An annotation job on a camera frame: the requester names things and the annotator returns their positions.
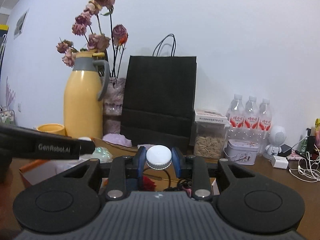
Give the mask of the iridescent crumpled wrapper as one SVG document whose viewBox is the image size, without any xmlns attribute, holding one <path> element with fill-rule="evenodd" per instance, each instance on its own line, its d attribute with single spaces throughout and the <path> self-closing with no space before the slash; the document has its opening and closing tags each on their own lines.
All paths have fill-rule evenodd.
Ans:
<svg viewBox="0 0 320 240">
<path fill-rule="evenodd" d="M 92 158 L 99 159 L 101 163 L 110 163 L 113 160 L 113 155 L 104 147 L 96 147 Z"/>
</svg>

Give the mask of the middle water bottle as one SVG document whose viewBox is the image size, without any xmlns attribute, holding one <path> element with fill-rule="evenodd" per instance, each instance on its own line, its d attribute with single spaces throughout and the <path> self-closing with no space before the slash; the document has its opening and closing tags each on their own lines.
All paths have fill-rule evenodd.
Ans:
<svg viewBox="0 0 320 240">
<path fill-rule="evenodd" d="M 257 98 L 255 96 L 249 96 L 244 110 L 244 129 L 247 135 L 247 140 L 252 140 L 254 138 L 258 122 L 259 109 L 257 107 Z"/>
</svg>

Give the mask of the water bottle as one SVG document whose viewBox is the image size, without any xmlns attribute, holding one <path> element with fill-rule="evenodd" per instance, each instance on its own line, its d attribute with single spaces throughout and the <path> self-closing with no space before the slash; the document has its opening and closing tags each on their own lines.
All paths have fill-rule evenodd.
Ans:
<svg viewBox="0 0 320 240">
<path fill-rule="evenodd" d="M 259 109 L 257 107 L 257 98 L 255 96 L 249 96 L 244 110 L 244 129 L 247 135 L 247 140 L 252 140 L 254 138 L 258 122 Z"/>
<path fill-rule="evenodd" d="M 235 94 L 227 111 L 227 119 L 230 128 L 227 132 L 228 139 L 239 139 L 241 137 L 244 125 L 244 106 L 242 104 L 242 95 Z"/>
<path fill-rule="evenodd" d="M 270 107 L 270 100 L 263 99 L 259 106 L 259 122 L 258 129 L 262 139 L 267 137 L 268 131 L 272 124 L 272 111 Z"/>
</svg>

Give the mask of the black power adapter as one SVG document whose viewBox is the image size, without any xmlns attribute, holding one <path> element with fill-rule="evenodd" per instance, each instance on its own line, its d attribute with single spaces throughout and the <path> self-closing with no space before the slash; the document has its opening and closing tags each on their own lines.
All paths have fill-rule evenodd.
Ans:
<svg viewBox="0 0 320 240">
<path fill-rule="evenodd" d="M 278 153 L 278 156 L 280 156 L 280 157 L 287 157 L 292 153 L 292 147 L 290 147 L 287 144 L 281 145 L 280 148 L 281 148 L 281 152 Z"/>
</svg>

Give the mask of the right water bottle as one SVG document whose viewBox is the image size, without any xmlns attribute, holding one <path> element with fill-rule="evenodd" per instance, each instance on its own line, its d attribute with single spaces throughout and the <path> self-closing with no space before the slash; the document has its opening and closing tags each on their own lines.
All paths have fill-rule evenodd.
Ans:
<svg viewBox="0 0 320 240">
<path fill-rule="evenodd" d="M 259 122 L 258 129 L 262 139 L 267 137 L 268 131 L 272 124 L 272 111 L 270 107 L 270 100 L 263 99 L 259 106 Z"/>
</svg>

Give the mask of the dried pink rose bouquet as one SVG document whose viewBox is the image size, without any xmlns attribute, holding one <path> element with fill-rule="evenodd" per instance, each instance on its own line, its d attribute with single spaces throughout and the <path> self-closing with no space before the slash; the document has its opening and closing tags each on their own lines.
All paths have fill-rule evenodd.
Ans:
<svg viewBox="0 0 320 240">
<path fill-rule="evenodd" d="M 76 49 L 72 41 L 61 39 L 56 50 L 63 55 L 65 65 L 73 68 L 79 52 L 102 53 L 101 58 L 106 61 L 112 58 L 109 76 L 115 79 L 119 77 L 129 33 L 122 24 L 113 23 L 115 2 L 116 0 L 90 0 L 75 17 L 71 27 L 72 34 L 84 37 L 86 44 L 81 49 Z"/>
</svg>

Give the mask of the white charger cube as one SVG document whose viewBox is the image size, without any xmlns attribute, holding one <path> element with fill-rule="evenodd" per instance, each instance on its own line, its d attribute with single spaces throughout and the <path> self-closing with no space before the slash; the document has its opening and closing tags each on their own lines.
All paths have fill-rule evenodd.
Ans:
<svg viewBox="0 0 320 240">
<path fill-rule="evenodd" d="M 273 155 L 271 158 L 271 165 L 273 168 L 279 168 L 279 169 L 286 170 L 289 165 L 289 161 L 287 160 L 286 157 L 280 157 L 277 155 Z"/>
</svg>

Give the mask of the lavender tin box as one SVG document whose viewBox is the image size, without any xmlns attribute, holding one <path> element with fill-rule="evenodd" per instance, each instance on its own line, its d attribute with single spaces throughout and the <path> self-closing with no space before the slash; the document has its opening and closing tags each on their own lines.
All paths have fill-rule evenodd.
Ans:
<svg viewBox="0 0 320 240">
<path fill-rule="evenodd" d="M 230 139 L 223 152 L 227 159 L 240 165 L 254 165 L 259 146 L 250 141 Z"/>
</svg>

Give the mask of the yellow mug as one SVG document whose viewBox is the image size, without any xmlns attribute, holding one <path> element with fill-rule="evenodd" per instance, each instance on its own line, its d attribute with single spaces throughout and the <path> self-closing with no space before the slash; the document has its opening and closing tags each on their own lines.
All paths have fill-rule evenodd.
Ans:
<svg viewBox="0 0 320 240">
<path fill-rule="evenodd" d="M 66 135 L 65 127 L 62 124 L 43 124 L 37 126 L 36 130 L 57 135 Z"/>
</svg>

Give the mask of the clear jar of seeds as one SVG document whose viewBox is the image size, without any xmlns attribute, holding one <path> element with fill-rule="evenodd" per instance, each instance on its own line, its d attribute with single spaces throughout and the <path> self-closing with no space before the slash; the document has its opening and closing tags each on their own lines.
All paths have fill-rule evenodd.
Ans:
<svg viewBox="0 0 320 240">
<path fill-rule="evenodd" d="M 226 131 L 230 128 L 227 117 L 214 110 L 196 109 L 194 124 L 194 154 L 219 159 L 225 145 Z"/>
</svg>

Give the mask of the red orange cardboard box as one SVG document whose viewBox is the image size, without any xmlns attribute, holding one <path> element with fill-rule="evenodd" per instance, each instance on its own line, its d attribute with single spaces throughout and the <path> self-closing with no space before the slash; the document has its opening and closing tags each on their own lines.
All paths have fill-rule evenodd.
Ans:
<svg viewBox="0 0 320 240">
<path fill-rule="evenodd" d="M 209 179 L 216 178 L 219 174 L 218 164 L 205 163 L 201 157 L 195 155 L 183 156 L 178 148 L 168 149 L 163 145 L 150 148 L 141 146 L 135 155 L 123 154 L 106 163 L 92 156 L 77 161 L 36 160 L 20 168 L 20 173 L 25 187 L 29 187 L 57 175 L 84 178 L 89 172 L 89 166 L 93 164 L 97 164 L 93 180 L 108 179 L 108 199 L 124 198 L 131 191 L 126 185 L 130 179 L 138 191 L 145 191 L 144 170 L 165 171 L 170 166 L 174 167 L 177 178 L 193 181 L 193 196 L 208 198 L 212 195 Z"/>
</svg>

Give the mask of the white round jar lid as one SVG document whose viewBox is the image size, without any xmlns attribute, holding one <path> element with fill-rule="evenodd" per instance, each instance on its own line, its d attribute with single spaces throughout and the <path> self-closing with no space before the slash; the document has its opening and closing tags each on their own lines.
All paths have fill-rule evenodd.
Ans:
<svg viewBox="0 0 320 240">
<path fill-rule="evenodd" d="M 146 152 L 146 163 L 154 170 L 164 170 L 172 162 L 172 153 L 169 148 L 163 145 L 155 145 Z"/>
</svg>

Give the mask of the wall picture frame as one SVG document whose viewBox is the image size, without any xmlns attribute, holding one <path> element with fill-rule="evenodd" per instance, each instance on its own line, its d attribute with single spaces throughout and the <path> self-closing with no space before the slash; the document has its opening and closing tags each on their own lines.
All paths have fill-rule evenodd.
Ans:
<svg viewBox="0 0 320 240">
<path fill-rule="evenodd" d="M 14 30 L 14 39 L 18 38 L 23 32 L 23 28 L 25 25 L 25 20 L 28 16 L 28 12 L 29 12 L 29 9 L 27 9 L 18 19 L 15 30 Z"/>
</svg>

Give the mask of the white robot speaker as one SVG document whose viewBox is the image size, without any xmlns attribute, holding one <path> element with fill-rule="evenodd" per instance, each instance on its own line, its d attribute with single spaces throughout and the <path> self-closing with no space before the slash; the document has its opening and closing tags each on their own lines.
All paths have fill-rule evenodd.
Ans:
<svg viewBox="0 0 320 240">
<path fill-rule="evenodd" d="M 286 130 L 282 126 L 273 126 L 268 135 L 269 144 L 265 147 L 263 157 L 271 160 L 273 156 L 277 156 L 282 152 L 281 146 L 286 140 Z"/>
</svg>

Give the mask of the black paper bag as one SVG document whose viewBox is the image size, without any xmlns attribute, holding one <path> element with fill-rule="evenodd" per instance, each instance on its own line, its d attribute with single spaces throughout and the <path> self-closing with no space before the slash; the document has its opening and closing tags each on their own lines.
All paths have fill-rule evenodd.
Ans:
<svg viewBox="0 0 320 240">
<path fill-rule="evenodd" d="M 134 146 L 189 147 L 194 121 L 197 62 L 194 56 L 131 56 L 127 69 L 120 133 Z"/>
</svg>

